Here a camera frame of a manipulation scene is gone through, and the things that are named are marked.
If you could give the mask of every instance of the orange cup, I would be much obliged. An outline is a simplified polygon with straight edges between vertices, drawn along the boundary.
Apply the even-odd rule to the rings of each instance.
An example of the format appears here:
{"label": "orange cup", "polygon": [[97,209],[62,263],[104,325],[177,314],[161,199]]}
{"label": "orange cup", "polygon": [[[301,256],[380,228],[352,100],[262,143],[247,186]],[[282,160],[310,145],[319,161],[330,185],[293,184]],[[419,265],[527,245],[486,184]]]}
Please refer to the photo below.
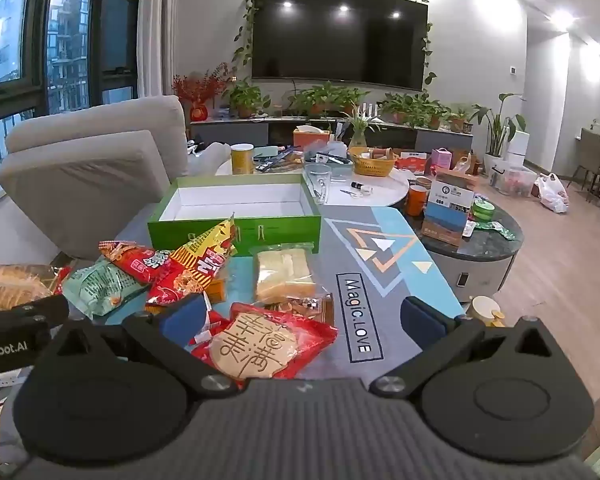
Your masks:
{"label": "orange cup", "polygon": [[407,196],[407,215],[419,216],[427,201],[427,188],[424,186],[410,186]]}

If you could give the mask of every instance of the white wall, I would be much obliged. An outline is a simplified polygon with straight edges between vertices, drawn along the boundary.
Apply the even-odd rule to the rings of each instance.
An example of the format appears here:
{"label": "white wall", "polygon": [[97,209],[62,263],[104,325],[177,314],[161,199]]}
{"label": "white wall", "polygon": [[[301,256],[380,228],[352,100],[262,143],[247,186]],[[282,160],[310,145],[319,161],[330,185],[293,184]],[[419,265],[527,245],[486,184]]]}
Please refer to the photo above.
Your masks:
{"label": "white wall", "polygon": [[0,263],[48,264],[58,253],[11,198],[0,199]]}
{"label": "white wall", "polygon": [[571,41],[568,34],[529,29],[526,37],[526,159],[550,170],[560,137]]}
{"label": "white wall", "polygon": [[582,128],[597,118],[600,124],[600,56],[590,46],[571,36],[571,58],[567,77],[567,93],[560,139],[555,153],[553,171],[571,176],[576,169],[576,150]]}
{"label": "white wall", "polygon": [[[433,54],[429,69],[438,75],[430,93],[445,103],[475,103],[495,107],[498,94],[522,93],[525,81],[526,13],[517,0],[429,0]],[[244,0],[179,0],[176,32],[176,72],[204,73],[229,62],[242,25]],[[510,75],[510,67],[518,75]],[[261,84],[273,103],[292,90],[289,82]],[[374,102],[389,89],[375,88]],[[508,114],[520,111],[520,101],[507,103]],[[484,126],[474,128],[474,150],[484,152]]]}

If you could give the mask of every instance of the wicker basket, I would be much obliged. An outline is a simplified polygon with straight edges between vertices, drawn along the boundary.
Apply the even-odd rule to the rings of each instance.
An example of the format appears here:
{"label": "wicker basket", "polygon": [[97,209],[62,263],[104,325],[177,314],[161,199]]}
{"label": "wicker basket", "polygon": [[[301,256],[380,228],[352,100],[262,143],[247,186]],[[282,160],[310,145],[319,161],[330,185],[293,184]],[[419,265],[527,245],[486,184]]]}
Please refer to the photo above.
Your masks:
{"label": "wicker basket", "polygon": [[353,158],[353,171],[358,175],[366,176],[389,176],[391,169],[398,158],[395,153],[391,153],[392,158],[388,160],[362,158],[360,155],[369,151],[369,148],[349,148],[349,153]]}

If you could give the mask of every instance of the plastic bag on floor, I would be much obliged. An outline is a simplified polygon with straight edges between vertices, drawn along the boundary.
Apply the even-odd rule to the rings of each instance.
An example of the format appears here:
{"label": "plastic bag on floor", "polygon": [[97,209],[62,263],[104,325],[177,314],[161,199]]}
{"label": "plastic bag on floor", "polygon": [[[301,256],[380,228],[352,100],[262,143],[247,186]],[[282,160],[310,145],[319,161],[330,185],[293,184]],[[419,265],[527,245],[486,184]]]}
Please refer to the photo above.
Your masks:
{"label": "plastic bag on floor", "polygon": [[555,173],[540,175],[536,180],[540,191],[540,203],[556,213],[566,213],[569,208],[569,197],[560,179]]}

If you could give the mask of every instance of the curtain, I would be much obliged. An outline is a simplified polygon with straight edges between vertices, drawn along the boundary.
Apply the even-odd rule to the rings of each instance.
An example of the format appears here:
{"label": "curtain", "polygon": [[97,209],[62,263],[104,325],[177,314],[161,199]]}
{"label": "curtain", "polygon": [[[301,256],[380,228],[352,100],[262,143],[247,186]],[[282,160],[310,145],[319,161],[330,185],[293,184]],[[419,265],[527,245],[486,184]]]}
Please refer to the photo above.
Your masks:
{"label": "curtain", "polygon": [[138,97],[173,93],[177,1],[138,2]]}

